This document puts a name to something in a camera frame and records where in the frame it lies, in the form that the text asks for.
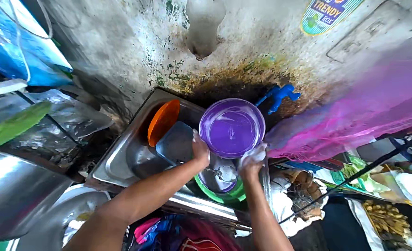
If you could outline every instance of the blue plastic container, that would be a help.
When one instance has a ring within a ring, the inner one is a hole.
[[[160,157],[171,165],[178,166],[192,159],[192,138],[192,128],[178,121],[158,141],[155,148]]]

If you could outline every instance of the pink cloth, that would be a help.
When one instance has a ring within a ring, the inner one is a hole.
[[[142,244],[143,242],[145,242],[146,240],[144,239],[144,237],[147,234],[147,230],[149,228],[151,228],[155,223],[157,223],[161,218],[153,218],[150,219],[146,222],[144,222],[142,225],[140,225],[139,227],[137,227],[135,229],[135,237],[136,237],[136,242],[138,244]]]
[[[412,127],[411,49],[388,55],[339,100],[281,120],[265,136],[268,156],[321,161]]]

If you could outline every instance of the forearm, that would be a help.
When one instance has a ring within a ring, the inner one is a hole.
[[[162,206],[204,167],[191,160],[132,184],[96,210],[64,250],[120,250],[128,225]]]
[[[259,251],[293,250],[290,241],[271,212],[258,177],[244,179],[243,185],[251,214],[252,234],[257,249]]]
[[[204,164],[197,160],[191,160],[181,166],[140,180],[122,191],[100,211],[114,213],[132,224],[161,207],[204,167]]]

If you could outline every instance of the mold stain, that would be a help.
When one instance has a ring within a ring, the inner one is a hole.
[[[313,70],[304,66],[292,67],[294,60],[283,55],[262,54],[253,60],[210,67],[200,73],[183,71],[183,60],[172,61],[157,71],[156,83],[204,108],[231,97],[255,103],[275,85],[291,83],[295,92],[302,93],[297,101],[285,98],[279,110],[272,115],[268,115],[271,99],[259,107],[267,129],[270,129],[281,119],[297,115],[316,102],[321,105],[319,99],[326,92],[325,84],[310,80],[315,79]]]

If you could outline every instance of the blue water faucet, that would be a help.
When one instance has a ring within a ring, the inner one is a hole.
[[[275,86],[268,93],[263,96],[255,105],[259,106],[263,101],[265,101],[268,97],[274,96],[274,104],[268,110],[268,114],[272,114],[279,109],[279,106],[282,103],[282,99],[288,96],[291,100],[296,101],[301,94],[300,93],[293,93],[294,86],[291,84],[286,84],[284,87],[280,88],[280,86]]]

